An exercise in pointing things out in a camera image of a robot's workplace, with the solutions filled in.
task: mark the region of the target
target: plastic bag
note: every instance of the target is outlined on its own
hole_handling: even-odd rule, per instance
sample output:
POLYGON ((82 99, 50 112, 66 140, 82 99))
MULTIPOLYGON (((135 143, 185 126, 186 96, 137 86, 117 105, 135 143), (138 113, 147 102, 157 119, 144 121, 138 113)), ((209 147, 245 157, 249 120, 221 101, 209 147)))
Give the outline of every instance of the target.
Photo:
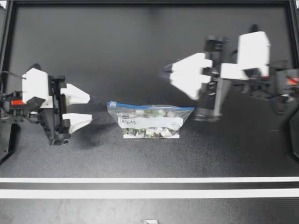
POLYGON ((179 129, 194 107, 128 105, 107 102, 109 114, 122 128, 124 138, 179 138, 179 129))

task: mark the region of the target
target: black mat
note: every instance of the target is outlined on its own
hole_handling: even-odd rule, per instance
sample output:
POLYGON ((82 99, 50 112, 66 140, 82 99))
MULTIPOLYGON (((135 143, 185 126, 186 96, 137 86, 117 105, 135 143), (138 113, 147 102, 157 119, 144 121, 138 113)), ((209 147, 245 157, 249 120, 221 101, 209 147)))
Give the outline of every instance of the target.
POLYGON ((2 224, 297 224, 297 199, 0 200, 2 224))
MULTIPOLYGON (((21 126, 15 154, 1 177, 226 177, 292 176, 285 121, 269 103, 231 91, 217 123, 188 120, 180 139, 124 140, 106 112, 109 100, 130 104, 194 104, 158 78, 167 63, 202 52, 208 35, 237 47, 238 35, 258 24, 272 44, 271 61, 292 65, 284 9, 279 7, 21 7, 10 70, 40 63, 51 75, 95 96, 69 112, 99 117, 50 147, 40 126, 21 126)), ((11 78, 9 89, 21 88, 11 78)))

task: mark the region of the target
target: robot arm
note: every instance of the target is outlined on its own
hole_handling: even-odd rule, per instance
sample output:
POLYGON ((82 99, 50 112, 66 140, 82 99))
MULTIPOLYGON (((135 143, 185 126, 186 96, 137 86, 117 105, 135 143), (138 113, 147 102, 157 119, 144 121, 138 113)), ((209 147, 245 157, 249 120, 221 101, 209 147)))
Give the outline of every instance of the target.
POLYGON ((67 106, 89 100, 87 93, 65 83, 65 77, 50 76, 36 64, 22 76, 22 91, 2 95, 0 121, 41 124, 50 145, 61 145, 92 121, 90 114, 67 113, 67 106))
POLYGON ((236 63, 228 58, 225 37, 210 36, 205 53, 197 53, 164 68, 172 85, 197 101, 195 120, 216 121, 230 88, 252 97, 267 99, 274 112, 283 114, 287 102, 298 98, 298 70, 269 65, 270 42, 265 32, 253 25, 239 36, 236 63))

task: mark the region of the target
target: white label on bag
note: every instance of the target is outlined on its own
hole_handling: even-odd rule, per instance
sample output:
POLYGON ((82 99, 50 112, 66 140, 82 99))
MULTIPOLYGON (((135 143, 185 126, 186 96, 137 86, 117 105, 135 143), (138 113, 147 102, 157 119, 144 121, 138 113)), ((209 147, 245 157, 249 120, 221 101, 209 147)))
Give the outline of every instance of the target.
POLYGON ((121 128, 148 128, 148 127, 167 127, 172 130, 178 130, 183 125, 182 118, 156 117, 156 118, 118 118, 118 124, 121 128))

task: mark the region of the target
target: cable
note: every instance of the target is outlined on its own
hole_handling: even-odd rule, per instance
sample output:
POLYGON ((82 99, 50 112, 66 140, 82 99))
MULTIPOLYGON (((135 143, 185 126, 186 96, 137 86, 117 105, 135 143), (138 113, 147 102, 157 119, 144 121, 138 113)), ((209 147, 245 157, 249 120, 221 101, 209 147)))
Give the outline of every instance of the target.
POLYGON ((26 78, 24 78, 24 77, 22 77, 22 76, 19 76, 19 75, 14 74, 14 73, 12 73, 12 72, 10 72, 10 71, 1 71, 0 74, 8 74, 8 75, 14 76, 14 77, 16 77, 16 78, 26 79, 26 78))
POLYGON ((0 99, 2 99, 3 97, 3 89, 4 89, 4 84, 3 84, 3 75, 2 74, 8 74, 8 75, 11 75, 11 76, 14 76, 16 78, 20 78, 20 79, 26 79, 22 76, 19 76, 19 75, 16 75, 10 71, 0 71, 0 99))

